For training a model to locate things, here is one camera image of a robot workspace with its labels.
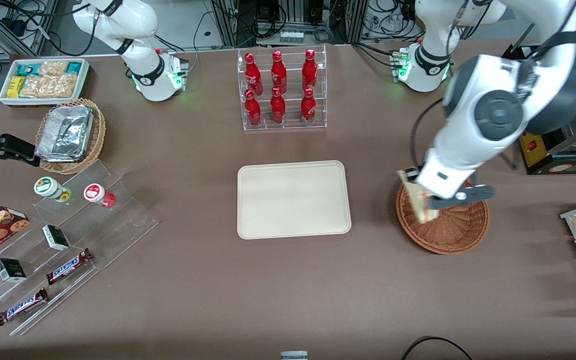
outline small plastic container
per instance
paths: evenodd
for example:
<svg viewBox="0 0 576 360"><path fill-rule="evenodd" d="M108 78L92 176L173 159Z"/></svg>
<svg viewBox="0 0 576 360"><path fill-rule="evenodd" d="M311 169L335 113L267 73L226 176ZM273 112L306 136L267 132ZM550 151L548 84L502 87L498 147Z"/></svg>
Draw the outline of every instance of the small plastic container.
<svg viewBox="0 0 576 360"><path fill-rule="evenodd" d="M100 184L86 186L84 198L90 203L99 204L104 208L110 208L115 204L115 194L106 191Z"/></svg>
<svg viewBox="0 0 576 360"><path fill-rule="evenodd" d="M57 203L65 203L73 196L71 189L50 176L44 176L37 180L33 188L35 194L44 198L54 199Z"/></svg>

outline brown table surface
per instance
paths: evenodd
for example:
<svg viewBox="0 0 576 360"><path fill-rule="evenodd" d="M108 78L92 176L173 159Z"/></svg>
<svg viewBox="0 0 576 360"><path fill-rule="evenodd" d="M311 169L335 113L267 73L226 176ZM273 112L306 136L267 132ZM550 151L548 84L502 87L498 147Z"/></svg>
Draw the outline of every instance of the brown table surface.
<svg viewBox="0 0 576 360"><path fill-rule="evenodd" d="M455 61L508 44L464 41ZM188 91L162 103L135 91L121 58L89 57L86 96L107 121L101 158L162 221L25 335L0 328L0 358L273 360L302 349L313 360L392 360L437 335L476 360L576 359L576 248L559 218L576 208L576 175L491 160L478 172L497 192L484 241L429 253L393 202L412 124L445 85L415 93L350 46L327 54L328 128L274 134L242 130L235 50L201 53ZM32 141L45 112L3 105L0 134ZM421 154L442 119L434 109L420 127ZM238 237L242 166L318 160L345 165L347 234ZM45 175L0 161L0 205L37 202L32 184ZM409 359L460 356L426 342Z"/></svg>

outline red bottle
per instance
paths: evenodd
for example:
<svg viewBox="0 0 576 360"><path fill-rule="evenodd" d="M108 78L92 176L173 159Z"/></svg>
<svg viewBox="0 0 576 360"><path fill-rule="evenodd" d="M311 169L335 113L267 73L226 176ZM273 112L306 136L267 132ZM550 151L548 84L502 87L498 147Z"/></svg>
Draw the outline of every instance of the red bottle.
<svg viewBox="0 0 576 360"><path fill-rule="evenodd" d="M301 68L301 87L304 91L311 87L315 89L317 85L317 63L315 63L315 50L309 48L306 50L306 61L303 63L303 68Z"/></svg>
<svg viewBox="0 0 576 360"><path fill-rule="evenodd" d="M261 108L259 107L259 101L257 101L255 93L251 89L246 89L244 95L246 96L244 107L246 108L246 115L250 126L258 128L261 126Z"/></svg>
<svg viewBox="0 0 576 360"><path fill-rule="evenodd" d="M246 59L246 82L248 88L254 91L254 95L261 96L264 93L264 87L261 84L261 71L259 71L259 66L255 63L255 56L249 52L244 58Z"/></svg>
<svg viewBox="0 0 576 360"><path fill-rule="evenodd" d="M286 121L286 101L284 100L281 89L278 86L272 88L270 107L272 108L272 121L277 125L283 125Z"/></svg>
<svg viewBox="0 0 576 360"><path fill-rule="evenodd" d="M313 125L315 122L315 99L313 98L313 88L308 87L303 92L301 100L301 123L304 126Z"/></svg>
<svg viewBox="0 0 576 360"><path fill-rule="evenodd" d="M286 65L282 61L282 52L272 51L272 86L278 87L282 94L288 91L288 75L286 75Z"/></svg>

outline brown wicker basket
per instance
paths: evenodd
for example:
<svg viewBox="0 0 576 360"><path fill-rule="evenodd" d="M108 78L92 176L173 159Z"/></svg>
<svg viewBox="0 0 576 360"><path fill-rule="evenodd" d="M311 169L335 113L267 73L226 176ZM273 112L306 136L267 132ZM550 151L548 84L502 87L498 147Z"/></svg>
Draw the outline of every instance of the brown wicker basket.
<svg viewBox="0 0 576 360"><path fill-rule="evenodd" d="M419 223L409 194L403 185L395 201L397 217L404 231L419 246L433 253L455 255L473 250L489 227L489 209L485 201L439 210L439 217Z"/></svg>
<svg viewBox="0 0 576 360"><path fill-rule="evenodd" d="M87 98L78 98L76 100L64 102L57 105L57 107L74 107L75 105L86 105L94 110L94 119L92 129L90 130L87 155L80 162L48 162L41 160L39 166L46 171L63 175L77 174L98 159L99 154L101 153L101 148L104 146L104 137L106 136L106 120L104 119L104 114L101 113L99 107L97 107L94 102L87 100ZM46 126L48 114L50 114L50 112L43 117L43 121L39 126L39 131L37 131L37 135L34 137L35 146L39 144L39 139L41 139L42 134L44 133L44 126Z"/></svg>

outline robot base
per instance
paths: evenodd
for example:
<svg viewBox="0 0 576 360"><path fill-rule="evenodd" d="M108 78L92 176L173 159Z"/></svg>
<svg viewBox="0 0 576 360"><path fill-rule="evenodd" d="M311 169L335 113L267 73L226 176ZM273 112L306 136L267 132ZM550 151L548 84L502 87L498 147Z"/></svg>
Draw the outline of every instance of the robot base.
<svg viewBox="0 0 576 360"><path fill-rule="evenodd" d="M164 101L178 92L186 90L188 82L188 62L182 62L178 57L169 54L159 55L164 60L164 71L154 84L144 86L135 77L132 80L139 92L150 101Z"/></svg>
<svg viewBox="0 0 576 360"><path fill-rule="evenodd" d="M406 84L414 91L431 92L437 89L439 84L448 77L450 64L446 66L443 74L428 75L415 60L415 51L418 47L419 44L414 43L409 47L402 47L398 52L393 52L390 55L390 64L395 67L392 69L392 79L396 83Z"/></svg>

